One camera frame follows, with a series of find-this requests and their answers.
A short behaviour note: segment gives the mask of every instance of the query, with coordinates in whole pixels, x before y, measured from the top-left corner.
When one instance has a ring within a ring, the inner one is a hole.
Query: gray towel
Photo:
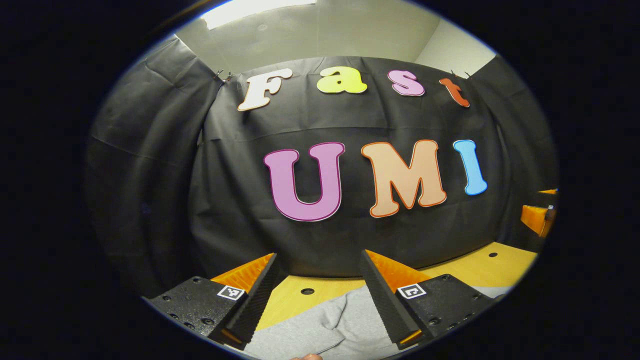
[[[511,287],[474,288],[494,298]],[[257,331],[244,349],[245,354],[262,360],[290,360],[309,353],[319,354],[323,360],[374,360],[399,352],[367,286]]]

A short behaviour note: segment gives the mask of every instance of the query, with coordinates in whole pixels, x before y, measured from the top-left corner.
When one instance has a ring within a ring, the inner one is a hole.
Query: wooden table
[[[536,259],[536,253],[499,243],[491,243],[459,258],[427,268],[422,273],[436,277],[451,274],[471,286],[513,286]],[[319,278],[288,276],[271,293],[256,331],[292,318],[310,308],[365,285],[360,278]],[[300,291],[314,290],[311,295]]]

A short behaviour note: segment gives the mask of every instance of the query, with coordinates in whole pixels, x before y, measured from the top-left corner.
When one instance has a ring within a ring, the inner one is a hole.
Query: orange block
[[[418,270],[410,268],[405,264],[391,260],[386,256],[382,256],[373,251],[365,251],[371,258],[371,261],[373,261],[373,264],[376,265],[376,268],[378,268],[378,271],[380,271],[380,274],[387,282],[387,285],[389,285],[389,288],[391,288],[392,293],[395,293],[396,289],[403,286],[430,279],[427,275],[424,275]]]
[[[234,288],[244,289],[247,293],[253,287],[253,284],[260,276],[260,273],[269,263],[273,253],[257,258],[235,269],[229,270],[224,274],[218,275],[211,279],[218,284],[233,286]]]
[[[538,236],[542,236],[542,232],[545,229],[545,214],[547,214],[547,208],[523,205],[520,221],[528,226],[529,229],[535,231]]]

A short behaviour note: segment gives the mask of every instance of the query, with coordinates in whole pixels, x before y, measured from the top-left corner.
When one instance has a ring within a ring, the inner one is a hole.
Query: ceiling light
[[[200,18],[207,22],[207,28],[211,30],[255,13],[315,3],[316,0],[231,0],[208,11]]]

